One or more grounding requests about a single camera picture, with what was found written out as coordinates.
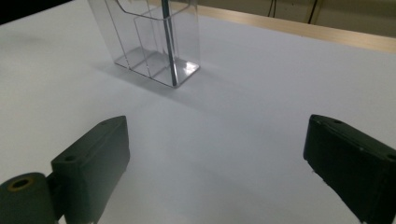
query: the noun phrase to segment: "table surface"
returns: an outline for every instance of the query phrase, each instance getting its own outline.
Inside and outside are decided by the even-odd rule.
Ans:
[[[199,22],[202,69],[176,90],[116,66],[85,0],[0,26],[0,179],[48,175],[125,115],[132,158],[99,223],[358,224],[303,159],[308,119],[396,147],[396,54]]]

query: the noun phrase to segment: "screw hole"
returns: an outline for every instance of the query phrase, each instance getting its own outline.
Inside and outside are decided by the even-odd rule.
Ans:
[[[388,158],[390,158],[393,161],[396,161],[396,155],[388,155]]]
[[[12,185],[12,188],[18,189],[18,188],[21,188],[21,187],[27,185],[28,183],[29,183],[29,180],[28,180],[28,179],[22,179],[22,180],[19,180],[19,181],[15,182],[15,183]]]
[[[25,177],[23,179],[15,180],[10,185],[8,185],[9,191],[19,191],[21,189],[26,189],[28,186],[33,184],[32,177]]]
[[[68,156],[66,158],[64,158],[65,161],[75,161],[76,157],[75,156]]]

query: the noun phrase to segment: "clear acrylic holder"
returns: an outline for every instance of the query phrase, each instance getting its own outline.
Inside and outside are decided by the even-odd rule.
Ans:
[[[200,67],[196,0],[89,0],[114,62],[170,87]]]

